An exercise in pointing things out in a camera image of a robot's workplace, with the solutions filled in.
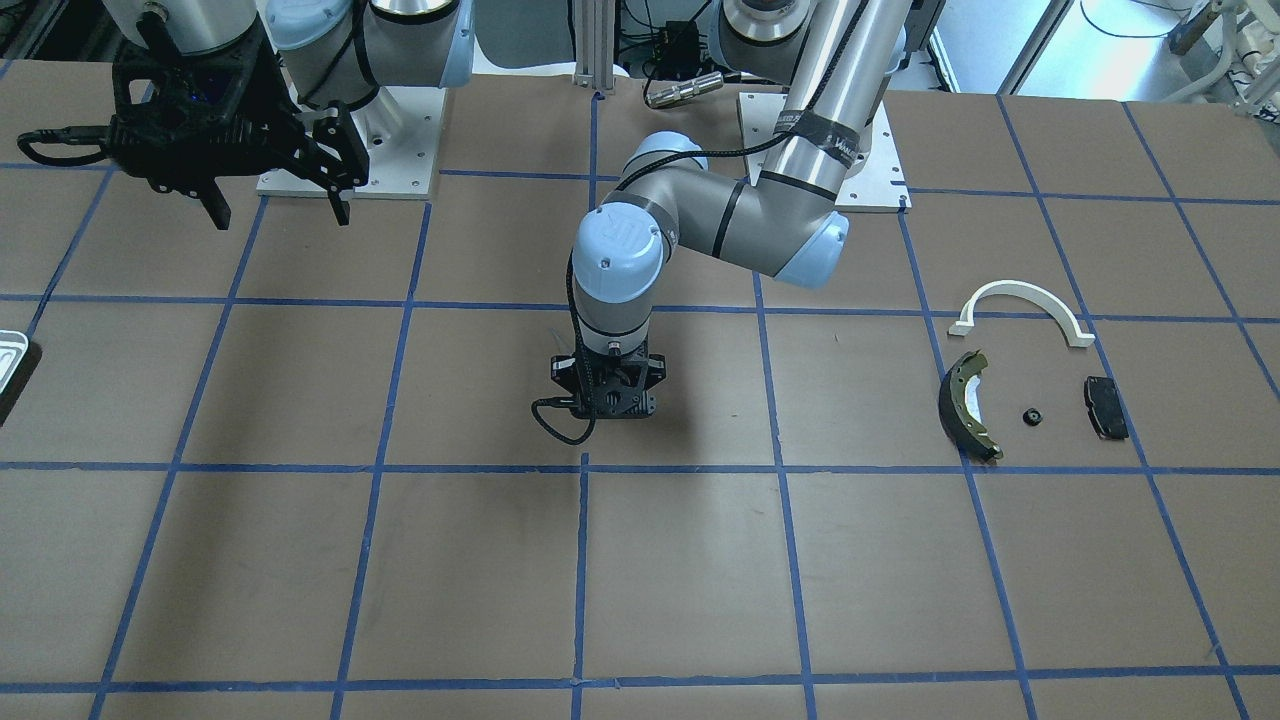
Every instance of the white curved part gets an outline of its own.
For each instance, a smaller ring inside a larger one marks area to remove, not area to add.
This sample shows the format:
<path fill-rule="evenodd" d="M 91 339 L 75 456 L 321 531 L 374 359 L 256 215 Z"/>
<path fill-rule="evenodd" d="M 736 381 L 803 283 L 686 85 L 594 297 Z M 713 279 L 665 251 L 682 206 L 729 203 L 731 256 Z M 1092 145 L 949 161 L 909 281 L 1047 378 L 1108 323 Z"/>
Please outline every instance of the white curved part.
<path fill-rule="evenodd" d="M 996 281 L 979 287 L 978 292 L 973 293 L 973 297 L 969 299 L 969 302 L 964 304 L 964 309 L 960 310 L 960 319 L 947 328 L 947 334 L 959 337 L 969 334 L 969 331 L 973 329 L 974 306 L 983 297 L 992 295 L 1011 295 L 1021 297 L 1028 302 L 1034 302 L 1057 320 L 1057 325 L 1062 328 L 1062 337 L 1066 338 L 1066 343 L 1071 347 L 1088 347 L 1097 340 L 1096 336 L 1080 329 L 1080 323 L 1075 319 L 1075 314 L 1056 295 L 1023 281 Z"/>

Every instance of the metal plate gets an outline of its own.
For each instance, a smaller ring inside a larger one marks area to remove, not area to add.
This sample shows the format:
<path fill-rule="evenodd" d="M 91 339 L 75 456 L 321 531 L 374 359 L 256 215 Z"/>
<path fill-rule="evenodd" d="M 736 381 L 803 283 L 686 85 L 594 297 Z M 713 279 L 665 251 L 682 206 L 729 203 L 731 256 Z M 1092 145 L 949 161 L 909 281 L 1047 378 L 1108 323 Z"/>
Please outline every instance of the metal plate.
<path fill-rule="evenodd" d="M 0 393 L 9 387 L 9 380 L 18 372 L 18 364 L 31 347 L 27 336 L 10 331 L 0 331 Z"/>
<path fill-rule="evenodd" d="M 772 92 L 740 92 L 737 96 L 739 118 L 742 122 L 744 147 L 759 145 L 773 137 L 773 124 L 786 102 L 785 95 Z M 897 213 L 905 204 L 911 206 L 911 193 L 906 191 L 906 177 L 897 156 L 897 143 L 890 129 L 888 113 L 882 104 L 876 110 L 876 142 L 867 156 L 863 170 L 845 181 L 836 199 L 837 210 L 852 213 Z M 746 168 L 754 183 L 764 167 L 764 154 L 758 152 L 746 159 Z"/>
<path fill-rule="evenodd" d="M 356 197 L 429 200 L 440 150 L 445 91 L 439 87 L 388 87 L 410 118 L 419 123 L 394 141 L 369 149 L 369 183 Z M 285 170 L 271 170 L 257 181 L 257 193 L 282 197 L 324 197 L 310 181 Z"/>

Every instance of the grid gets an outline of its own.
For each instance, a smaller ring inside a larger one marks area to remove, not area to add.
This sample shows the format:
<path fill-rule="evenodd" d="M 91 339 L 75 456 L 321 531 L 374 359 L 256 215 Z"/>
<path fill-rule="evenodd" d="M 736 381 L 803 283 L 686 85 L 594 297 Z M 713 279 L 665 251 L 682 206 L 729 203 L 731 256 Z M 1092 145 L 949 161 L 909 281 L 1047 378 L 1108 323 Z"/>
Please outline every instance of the grid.
<path fill-rule="evenodd" d="M 10 63 L 6 63 L 0 68 L 0 78 L 8 72 Z M 466 170 L 466 169 L 445 169 L 442 174 L 445 176 L 479 176 L 479 177 L 509 177 L 509 178 L 536 178 L 536 179 L 566 179 L 566 181 L 586 181 L 589 183 L 589 197 L 588 208 L 594 208 L 598 201 L 598 183 L 600 182 L 616 182 L 617 176 L 603 176 L 598 173 L 598 126 L 599 126 L 599 108 L 602 101 L 605 99 L 600 95 L 591 97 L 590 100 L 590 119 L 591 119 L 591 149 L 590 149 L 590 172 L 588 174 L 572 174 L 572 173 L 520 173 L 520 172 L 493 172 L 493 170 Z M 1140 323 L 1188 323 L 1188 324 L 1233 324 L 1242 333 L 1245 343 L 1248 345 L 1253 359 L 1256 360 L 1258 368 L 1261 369 L 1263 377 L 1272 393 L 1280 397 L 1280 391 L 1276 388 L 1275 377 L 1267 363 L 1260 354 L 1254 340 L 1251 336 L 1249 328 L 1256 325 L 1274 325 L 1280 324 L 1280 318 L 1270 316 L 1242 316 L 1236 311 L 1235 304 L 1228 295 L 1226 287 L 1221 282 L 1213 264 L 1211 263 L 1208 254 L 1204 251 L 1203 245 L 1196 234 L 1190 220 L 1188 219 L 1184 205 L 1192 204 L 1220 204 L 1220 205 L 1280 205 L 1280 201 L 1268 200 L 1240 200 L 1240 199 L 1212 199 L 1212 197 L 1194 197 L 1185 199 L 1178 197 L 1165 177 L 1164 170 L 1155 152 L 1152 152 L 1146 137 L 1143 137 L 1142 129 L 1138 122 L 1134 119 L 1133 113 L 1128 106 L 1125 106 L 1125 114 L 1128 115 L 1134 132 L 1139 137 L 1143 149 L 1146 150 L 1153 168 L 1164 183 L 1167 197 L 1157 196 L 1108 196 L 1108 195 L 1073 195 L 1073 193 L 1046 193 L 1039 190 L 1036 177 L 1032 172 L 1030 164 L 1023 151 L 1021 142 L 1019 141 L 1018 132 L 1010 119 L 1009 111 L 1005 108 L 1002 100 L 997 99 L 1001 109 L 1006 128 L 1018 151 L 1019 160 L 1024 172 L 1027 173 L 1027 179 L 1032 187 L 1030 192 L 1018 192 L 1018 191 L 984 191 L 984 190 L 966 190 L 966 188 L 929 188 L 929 187 L 910 187 L 913 192 L 916 193 L 954 193 L 954 195 L 988 195 L 988 196 L 1009 196 L 1009 197 L 1028 197 L 1034 199 L 1043 215 L 1046 227 L 1050 236 L 1053 240 L 1055 249 L 1061 259 L 1062 268 L 1070 282 L 1071 291 L 1075 300 L 1080 307 L 1079 319 L 1088 327 L 1089 332 L 1098 336 L 1096 348 L 1102 363 L 1102 366 L 1107 375 L 1115 377 L 1111 363 L 1105 350 L 1103 333 L 1098 332 L 1097 322 L 1140 322 Z M 32 170 L 36 165 L 5 163 L 4 169 L 20 169 Z M 257 238 L 259 229 L 262 223 L 262 218 L 266 213 L 269 200 L 262 199 L 259 204 L 256 217 L 252 223 L 252 228 L 244 242 L 243 251 L 241 254 L 239 263 L 234 278 L 225 297 L 150 297 L 150 296 L 99 296 L 99 295 L 59 295 L 56 293 L 58 284 L 70 263 L 79 241 L 86 233 L 95 211 L 102 200 L 109 183 L 116 174 L 116 170 L 110 167 L 105 168 L 84 168 L 84 169 L 50 169 L 40 168 L 41 172 L 78 172 L 78 173 L 100 173 L 101 181 L 93 195 L 93 200 L 88 209 L 84 211 L 74 236 L 72 237 L 67 251 L 58 264 L 54 275 L 50 278 L 49 284 L 42 295 L 0 295 L 0 301 L 35 301 L 38 302 L 37 310 L 27 328 L 28 334 L 38 340 L 38 325 L 45 309 L 51 302 L 114 302 L 114 304 L 191 304 L 191 305 L 212 305 L 220 306 L 221 314 L 218 322 L 218 327 L 214 332 L 212 341 L 210 343 L 209 351 L 206 354 L 204 366 L 200 374 L 200 379 L 196 384 L 195 395 L 189 402 L 186 420 L 179 434 L 179 441 L 173 451 L 173 457 L 169 462 L 84 462 L 84 461 L 0 461 L 0 470 L 28 470 L 28 471 L 45 471 L 45 470 L 61 470 L 61 469 L 86 469 L 86 470 L 100 470 L 100 471 L 163 471 L 165 473 L 164 486 L 160 492 L 159 501 L 155 507 L 155 512 L 150 524 L 148 533 L 143 544 L 142 553 L 138 559 L 137 569 L 133 577 L 133 582 L 129 589 L 128 598 L 124 605 L 124 611 L 122 614 L 119 628 L 116 630 L 114 642 L 111 644 L 110 655 L 102 669 L 102 675 L 97 683 L 4 683 L 0 684 L 0 694 L 24 694 L 24 693 L 92 693 L 95 697 L 92 710 L 90 714 L 90 720 L 96 720 L 101 712 L 105 700 L 110 694 L 116 693 L 172 693 L 172 692 L 320 692 L 332 693 L 332 712 L 330 717 L 337 720 L 342 716 L 343 702 L 347 693 L 360 693 L 360 692 L 376 692 L 376 691 L 443 691 L 443 689 L 547 689 L 547 691 L 570 691 L 571 702 L 571 717 L 577 720 L 582 715 L 582 693 L 584 689 L 593 688 L 614 688 L 614 687 L 634 687 L 634 688 L 668 688 L 668 687 L 718 687 L 718 685 L 796 685 L 804 689 L 806 714 L 810 719 L 819 717 L 818 701 L 815 697 L 815 687 L 819 685 L 855 685 L 855 684 L 892 684 L 892 683 L 982 683 L 982 682 L 1016 682 L 1021 691 L 1023 701 L 1025 703 L 1027 715 L 1030 719 L 1037 717 L 1036 702 L 1033 697 L 1032 680 L 1048 680 L 1048 679 L 1092 679 L 1092 678 L 1133 678 L 1133 676 L 1221 676 L 1226 680 L 1230 688 L 1231 697 L 1235 702 L 1236 710 L 1242 719 L 1249 717 L 1249 712 L 1244 705 L 1244 700 L 1240 691 L 1236 687 L 1235 679 L 1238 676 L 1249 675 L 1280 675 L 1280 665 L 1234 665 L 1229 661 L 1225 651 L 1219 641 L 1217 632 L 1215 629 L 1213 621 L 1210 618 L 1210 612 L 1204 603 L 1203 596 L 1201 593 L 1199 584 L 1194 578 L 1190 565 L 1188 562 L 1187 555 L 1183 550 L 1179 534 L 1174 527 L 1174 521 L 1167 510 L 1166 502 L 1164 500 L 1160 478 L 1169 475 L 1260 475 L 1260 477 L 1276 477 L 1280 475 L 1280 468 L 1210 468 L 1210 466 L 1155 466 L 1148 462 L 1147 455 L 1143 450 L 1140 441 L 1139 429 L 1140 425 L 1134 423 L 1134 419 L 1128 415 L 1129 427 L 1132 429 L 1133 437 L 1132 442 L 1138 454 L 1139 465 L 1135 468 L 1130 466 L 978 466 L 973 465 L 961 455 L 957 455 L 955 464 L 948 465 L 901 465 L 901 466 L 851 466 L 851 465 L 794 465 L 787 464 L 783 457 L 783 447 L 781 442 L 781 432 L 778 425 L 778 409 L 777 397 L 773 383 L 773 364 L 771 359 L 771 345 L 768 337 L 768 324 L 767 318 L 769 315 L 867 315 L 867 316 L 896 316 L 896 318 L 920 318 L 927 328 L 933 360 L 938 377 L 945 373 L 946 368 L 943 364 L 943 355 L 937 331 L 934 328 L 933 320 L 940 316 L 954 315 L 950 310 L 933 310 L 931 307 L 928 295 L 925 291 L 925 283 L 920 270 L 920 263 L 913 245 L 911 231 L 909 223 L 909 215 L 900 211 L 897 215 L 897 224 L 901 231 L 902 242 L 905 246 L 906 256 L 910 263 L 911 274 L 915 282 L 915 290 L 919 296 L 920 310 L 891 310 L 891 309 L 810 309 L 810 307 L 767 307 L 763 296 L 763 288 L 760 277 L 755 275 L 753 278 L 753 287 L 755 295 L 754 306 L 708 306 L 708 305 L 663 305 L 655 309 L 658 313 L 721 313 L 721 314 L 741 314 L 741 315 L 754 315 L 759 331 L 759 350 L 760 350 L 760 363 L 763 366 L 763 377 L 765 383 L 765 398 L 768 404 L 769 413 L 769 429 L 772 434 L 772 452 L 773 462 L 772 465 L 618 465 L 618 464 L 593 464 L 588 454 L 582 454 L 580 462 L 577 465 L 404 465 L 404 464 L 390 464 L 387 461 L 388 443 L 392 434 L 392 427 L 396 415 L 396 398 L 399 389 L 401 374 L 404 363 L 406 345 L 410 337 L 410 329 L 413 323 L 413 316 L 416 310 L 424 309 L 452 309 L 452 310 L 553 310 L 553 311 L 567 311 L 567 306 L 559 304 L 517 304 L 517 302 L 452 302 L 452 301 L 424 301 L 416 299 L 417 283 L 422 265 L 422 258 L 429 243 L 429 228 L 431 222 L 431 205 L 428 204 L 424 209 L 421 228 L 419 233 L 419 241 L 413 260 L 413 272 L 410 281 L 408 291 L 403 301 L 392 300 L 312 300 L 312 299 L 271 299 L 271 297 L 241 297 L 239 288 L 241 282 L 244 277 L 246 268 L 248 266 L 250 258 L 253 251 L 255 241 Z M 1225 316 L 1181 316 L 1181 315 L 1120 315 L 1120 314 L 1093 314 L 1089 311 L 1084 293 L 1076 282 L 1075 273 L 1073 272 L 1070 260 L 1068 259 L 1066 250 L 1059 237 L 1057 229 L 1055 227 L 1053 218 L 1046 205 L 1046 199 L 1075 199 L 1075 200 L 1110 200 L 1110 201 L 1125 201 L 1125 202 L 1152 202 L 1152 204 L 1171 204 L 1179 213 L 1181 222 L 1185 224 L 1187 232 L 1193 240 L 1196 249 L 1204 264 L 1206 272 L 1212 277 L 1217 291 L 1221 293 L 1222 300 L 1229 310 Z M 242 305 L 276 305 L 276 306 L 352 306 L 352 307 L 388 307 L 388 309 L 401 309 L 402 319 L 399 324 L 398 341 L 394 354 L 394 363 L 390 372 L 390 383 L 387 389 L 387 402 L 385 414 L 381 423 L 381 429 L 379 434 L 376 459 L 372 465 L 270 465 L 270 464 L 209 464 L 209 462 L 187 462 L 183 460 L 183 455 L 187 447 L 187 442 L 191 437 L 192 425 L 196 419 L 196 414 L 200 409 L 201 401 L 204 398 L 205 388 L 209 383 L 210 373 L 214 368 L 214 363 L 218 357 L 219 347 L 221 345 L 228 320 L 230 319 L 232 310 Z M 1039 319 L 1047 318 L 1046 314 L 1041 313 L 1001 313 L 1001 311 L 979 311 L 978 316 L 982 318 L 1015 318 L 1015 319 Z M 156 544 L 156 539 L 160 530 L 161 520 L 165 515 L 170 492 L 174 486 L 174 480 L 179 473 L 191 471 L 209 471 L 209 473 L 371 473 L 372 482 L 369 492 L 369 506 L 367 516 L 364 525 L 362 541 L 358 551 L 358 564 L 353 578 L 353 587 L 351 594 L 349 612 L 346 624 L 346 632 L 343 635 L 343 647 L 340 655 L 340 662 L 337 669 L 335 675 L 323 679 L 308 679 L 297 682 L 248 682 L 248 680 L 218 680 L 218 682 L 119 682 L 114 678 L 115 667 L 120 657 L 122 648 L 124 646 L 124 639 L 129 632 L 132 616 L 134 607 L 137 605 L 138 594 L 142 588 L 143 579 L 147 574 L 148 562 L 152 551 Z M 575 571 L 575 638 L 573 638 L 573 673 L 570 678 L 515 678 L 515 679 L 375 679 L 375 680 L 358 680 L 351 679 L 349 669 L 353 646 L 356 642 L 356 628 L 361 612 L 361 603 L 364 598 L 365 579 L 369 570 L 370 552 L 372 547 L 374 529 L 378 521 L 379 510 L 379 497 L 381 492 L 381 480 L 385 474 L 454 474 L 454 473 L 489 473 L 489 474 L 518 474 L 518 473 L 545 473 L 545 474 L 564 474 L 576 475 L 579 478 L 579 518 L 577 518 L 577 557 L 576 557 L 576 571 Z M 795 624 L 796 624 L 796 646 L 800 657 L 800 673 L 799 674 L 777 674 L 777 675 L 760 675 L 760 676 L 719 676 L 719 675 L 694 675 L 682 678 L 668 678 L 668 676 L 621 676 L 621 678 L 591 678 L 584 676 L 584 643 L 585 643 L 585 615 L 586 615 L 586 575 L 588 575 L 588 536 L 589 536 L 589 493 L 591 486 L 593 474 L 634 474 L 634 473 L 678 473 L 678 474 L 699 474 L 699 473 L 759 473 L 759 474 L 776 474 L 778 479 L 778 489 L 781 498 L 781 511 L 782 523 L 785 532 L 786 543 L 786 556 L 787 566 L 790 574 L 791 584 L 791 598 L 794 603 Z M 799 566 L 799 556 L 796 550 L 796 533 L 795 533 L 795 519 L 791 507 L 791 495 L 788 478 L 791 475 L 803 474 L 818 474 L 818 473 L 840 473 L 840 474 L 963 474 L 969 489 L 969 496 L 973 503 L 973 511 L 977 518 L 977 523 L 982 534 L 983 546 L 986 550 L 986 556 L 991 569 L 992 582 L 995 584 L 1001 612 L 1005 621 L 1005 629 L 1009 634 L 1009 643 L 1014 659 L 1012 670 L 974 670 L 974 671 L 940 671 L 940 673 L 860 673 L 860 674 L 820 674 L 814 673 L 810 662 L 809 651 L 809 638 L 806 628 L 806 615 L 804 606 L 804 589 L 801 587 L 801 574 Z M 1187 587 L 1192 594 L 1196 609 L 1203 623 L 1204 632 L 1212 643 L 1215 651 L 1216 662 L 1202 664 L 1202 665 L 1183 665 L 1183 666 L 1126 666 L 1126 667 L 1074 667 L 1074 669 L 1052 669 L 1052 667 L 1028 667 L 1023 650 L 1020 647 L 1018 628 L 1015 624 L 1014 611 L 1011 609 L 1007 591 L 1005 587 L 1004 574 L 1000 568 L 1000 562 L 996 555 L 995 542 L 992 539 L 991 530 L 988 528 L 987 512 L 983 505 L 983 497 L 979 492 L 977 478 L 980 475 L 1038 475 L 1038 474 L 1078 474 L 1078 475 L 1137 475 L 1147 480 L 1147 486 L 1152 493 L 1156 506 L 1160 511 L 1161 520 L 1164 523 L 1165 530 L 1167 532 L 1169 541 L 1175 551 L 1179 566 L 1185 578 Z"/>

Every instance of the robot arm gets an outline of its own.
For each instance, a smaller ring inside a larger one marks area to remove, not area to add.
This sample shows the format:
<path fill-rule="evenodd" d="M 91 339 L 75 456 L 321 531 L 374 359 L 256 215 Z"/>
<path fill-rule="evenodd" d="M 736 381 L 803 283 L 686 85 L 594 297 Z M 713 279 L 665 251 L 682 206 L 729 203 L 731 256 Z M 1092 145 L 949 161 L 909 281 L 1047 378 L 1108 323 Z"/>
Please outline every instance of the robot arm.
<path fill-rule="evenodd" d="M 653 414 L 646 391 L 666 364 L 648 352 L 649 315 L 677 246 L 804 287 L 827 282 L 849 233 L 836 192 L 869 149 L 910 4 L 723 0 L 713 51 L 791 86 L 776 135 L 736 152 L 705 152 L 672 132 L 640 145 L 622 183 L 579 228 L 571 310 L 581 342 L 572 357 L 553 360 L 553 379 L 572 393 L 553 406 L 590 419 Z M 754 186 L 708 172 L 703 159 L 765 147 Z"/>
<path fill-rule="evenodd" d="M 253 0 L 104 4 L 129 41 L 111 67 L 114 117 L 23 133 L 19 149 L 55 165 L 110 158 L 156 192 L 198 199 L 219 229 L 230 208 L 216 178 L 276 168 L 323 188 L 347 224 L 347 199 L 369 179 L 367 149 L 393 129 L 383 126 L 394 101 L 380 88 L 471 76 L 471 0 L 271 0 L 266 23 L 305 108 L 289 95 Z M 134 96 L 138 81 L 150 82 L 150 96 Z M 51 158 L 40 145 L 97 151 Z"/>

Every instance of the white arch-shaped object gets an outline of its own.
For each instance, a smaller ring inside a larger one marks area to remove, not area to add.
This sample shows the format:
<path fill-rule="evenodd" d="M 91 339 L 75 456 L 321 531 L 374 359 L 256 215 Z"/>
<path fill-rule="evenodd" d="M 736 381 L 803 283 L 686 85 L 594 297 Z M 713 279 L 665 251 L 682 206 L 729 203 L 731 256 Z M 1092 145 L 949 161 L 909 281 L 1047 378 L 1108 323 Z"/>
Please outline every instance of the white arch-shaped object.
<path fill-rule="evenodd" d="M 1034 302 L 1057 320 L 1057 325 L 1062 329 L 1062 337 L 1066 338 L 1066 343 L 1071 347 L 1089 347 L 1097 340 L 1096 336 L 1080 329 L 1080 323 L 1075 319 L 1075 314 L 1056 295 L 1023 281 L 996 281 L 979 287 L 978 292 L 973 293 L 973 297 L 969 299 L 969 302 L 964 304 L 964 309 L 960 310 L 960 319 L 947 328 L 947 334 L 960 337 L 969 334 L 969 331 L 973 329 L 974 306 L 978 305 L 979 300 L 991 295 L 1011 295 L 1021 297 L 1028 302 Z"/>

